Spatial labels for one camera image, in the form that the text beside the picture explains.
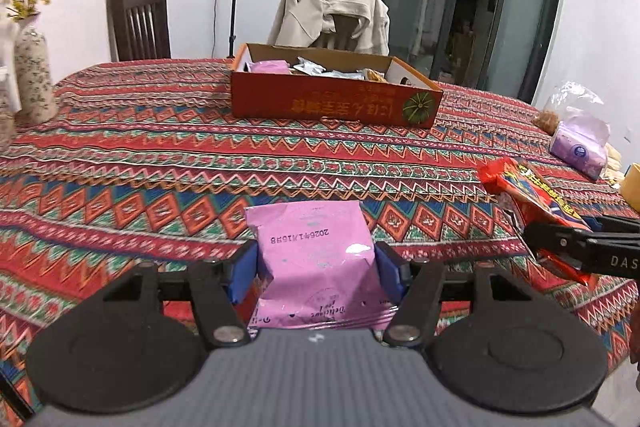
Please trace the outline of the red orange snack bag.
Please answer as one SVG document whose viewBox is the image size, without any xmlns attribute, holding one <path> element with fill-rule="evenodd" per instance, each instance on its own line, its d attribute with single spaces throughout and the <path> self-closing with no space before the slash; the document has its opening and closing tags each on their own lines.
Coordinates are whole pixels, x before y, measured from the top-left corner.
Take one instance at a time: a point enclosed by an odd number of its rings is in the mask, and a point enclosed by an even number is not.
<svg viewBox="0 0 640 427">
<path fill-rule="evenodd" d="M 574 268 L 560 254 L 539 246 L 541 239 L 550 234 L 525 230 L 532 225 L 559 225 L 590 232 L 590 226 L 579 213 L 544 181 L 529 165 L 511 157 L 499 157 L 478 168 L 480 183 L 487 193 L 498 197 L 500 204 L 508 202 L 515 213 L 516 226 L 532 255 L 544 269 L 561 279 L 569 280 L 593 290 L 599 277 Z"/>
</svg>

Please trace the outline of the pink snack packet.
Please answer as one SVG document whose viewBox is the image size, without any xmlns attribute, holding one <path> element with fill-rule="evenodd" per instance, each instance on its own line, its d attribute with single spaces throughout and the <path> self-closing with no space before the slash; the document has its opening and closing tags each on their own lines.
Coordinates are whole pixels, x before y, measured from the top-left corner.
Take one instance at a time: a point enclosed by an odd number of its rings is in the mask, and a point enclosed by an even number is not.
<svg viewBox="0 0 640 427">
<path fill-rule="evenodd" d="M 247 207 L 259 247 L 253 329 L 382 329 L 395 308 L 356 200 Z"/>
<path fill-rule="evenodd" d="M 246 64 L 247 72 L 255 74 L 290 75 L 291 69 L 285 60 L 268 60 L 249 62 Z"/>
</svg>

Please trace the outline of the white silver snack packet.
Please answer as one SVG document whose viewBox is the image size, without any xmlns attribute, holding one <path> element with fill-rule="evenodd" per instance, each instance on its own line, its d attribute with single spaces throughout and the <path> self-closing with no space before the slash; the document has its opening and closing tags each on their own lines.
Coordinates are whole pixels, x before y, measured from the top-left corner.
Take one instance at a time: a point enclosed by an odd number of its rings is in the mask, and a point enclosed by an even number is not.
<svg viewBox="0 0 640 427">
<path fill-rule="evenodd" d="M 299 57 L 298 62 L 293 65 L 293 68 L 296 72 L 301 72 L 308 76 L 321 76 L 326 72 L 326 69 L 320 64 L 309 61 L 303 57 Z"/>
</svg>

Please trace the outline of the purple tissue pack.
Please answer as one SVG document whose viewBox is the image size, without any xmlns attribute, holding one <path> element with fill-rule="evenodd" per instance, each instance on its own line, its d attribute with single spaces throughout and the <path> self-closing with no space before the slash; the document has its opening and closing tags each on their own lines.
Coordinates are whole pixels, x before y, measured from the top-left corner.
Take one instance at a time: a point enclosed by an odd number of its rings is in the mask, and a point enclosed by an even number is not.
<svg viewBox="0 0 640 427">
<path fill-rule="evenodd" d="M 549 152 L 592 181 L 600 178 L 608 162 L 605 145 L 610 126 L 585 109 L 567 106 L 552 135 Z"/>
</svg>

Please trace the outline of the clear plastic bag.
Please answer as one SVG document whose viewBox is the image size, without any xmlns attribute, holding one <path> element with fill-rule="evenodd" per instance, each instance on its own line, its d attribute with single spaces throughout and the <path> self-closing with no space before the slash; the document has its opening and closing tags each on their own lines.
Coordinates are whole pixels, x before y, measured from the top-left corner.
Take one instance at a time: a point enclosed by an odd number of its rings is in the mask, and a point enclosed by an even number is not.
<svg viewBox="0 0 640 427">
<path fill-rule="evenodd" d="M 584 110 L 597 116 L 603 106 L 604 101 L 596 92 L 581 83 L 565 81 L 554 88 L 544 107 L 533 117 L 532 124 L 552 135 L 559 123 L 574 110 Z"/>
</svg>

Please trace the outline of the patterned red tablecloth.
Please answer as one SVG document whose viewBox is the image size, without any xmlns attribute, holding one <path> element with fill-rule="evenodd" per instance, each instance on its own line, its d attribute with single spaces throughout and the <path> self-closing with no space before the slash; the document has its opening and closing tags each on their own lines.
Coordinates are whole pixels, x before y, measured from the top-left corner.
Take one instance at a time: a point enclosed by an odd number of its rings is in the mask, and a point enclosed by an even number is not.
<svg viewBox="0 0 640 427">
<path fill-rule="evenodd" d="M 601 337 L 611 375 L 596 409 L 639 421 L 628 360 L 636 285 L 564 282 L 526 258 L 477 170 L 520 156 L 585 217 L 629 216 L 611 187 L 553 158 L 532 106 L 448 86 L 430 129 L 235 118 L 216 60 L 101 64 L 56 88 L 58 115 L 1 154 L 1 369 L 29 405 L 27 347 L 40 329 L 143 258 L 180 270 L 250 236 L 248 206 L 357 199 L 376 239 L 465 271 L 486 259 Z"/>
</svg>

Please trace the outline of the small floral ceramic vase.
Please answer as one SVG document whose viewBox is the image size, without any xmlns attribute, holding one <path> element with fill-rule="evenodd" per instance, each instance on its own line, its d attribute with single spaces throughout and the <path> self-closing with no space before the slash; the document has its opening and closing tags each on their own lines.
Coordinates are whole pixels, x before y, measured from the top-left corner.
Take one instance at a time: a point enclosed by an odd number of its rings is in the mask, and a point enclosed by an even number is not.
<svg viewBox="0 0 640 427">
<path fill-rule="evenodd" d="M 13 50 L 17 91 L 29 124 L 44 124 L 58 113 L 47 40 L 37 28 L 38 17 L 35 14 L 17 22 Z"/>
</svg>

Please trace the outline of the red cardboard box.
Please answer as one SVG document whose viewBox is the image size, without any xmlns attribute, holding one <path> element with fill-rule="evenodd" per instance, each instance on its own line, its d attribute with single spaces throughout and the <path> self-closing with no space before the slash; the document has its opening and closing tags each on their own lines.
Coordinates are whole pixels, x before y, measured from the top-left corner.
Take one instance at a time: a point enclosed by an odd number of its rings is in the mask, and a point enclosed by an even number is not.
<svg viewBox="0 0 640 427">
<path fill-rule="evenodd" d="M 296 72 L 299 57 L 326 72 Z M 247 63 L 268 60 L 287 61 L 291 74 L 247 72 Z M 232 113 L 242 118 L 328 118 L 428 129 L 443 95 L 436 83 L 392 56 L 247 43 L 231 69 Z"/>
</svg>

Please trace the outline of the dark wooden chair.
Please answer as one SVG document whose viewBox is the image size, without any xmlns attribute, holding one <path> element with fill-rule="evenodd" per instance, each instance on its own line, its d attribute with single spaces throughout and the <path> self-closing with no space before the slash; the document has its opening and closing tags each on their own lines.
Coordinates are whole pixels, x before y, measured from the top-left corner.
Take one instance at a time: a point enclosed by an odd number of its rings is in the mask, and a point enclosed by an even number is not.
<svg viewBox="0 0 640 427">
<path fill-rule="evenodd" d="M 171 58 L 167 0 L 107 0 L 117 61 Z"/>
</svg>

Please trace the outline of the chair with beige jacket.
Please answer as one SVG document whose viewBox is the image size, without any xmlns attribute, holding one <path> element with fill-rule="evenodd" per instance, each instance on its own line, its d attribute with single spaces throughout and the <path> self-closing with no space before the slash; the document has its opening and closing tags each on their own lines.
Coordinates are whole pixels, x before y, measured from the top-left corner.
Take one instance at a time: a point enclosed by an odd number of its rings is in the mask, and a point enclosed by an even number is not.
<svg viewBox="0 0 640 427">
<path fill-rule="evenodd" d="M 355 52 L 390 53 L 390 16 L 382 0 L 280 0 L 267 43 L 309 48 L 322 35 L 337 35 L 337 17 L 356 23 L 349 36 Z"/>
</svg>

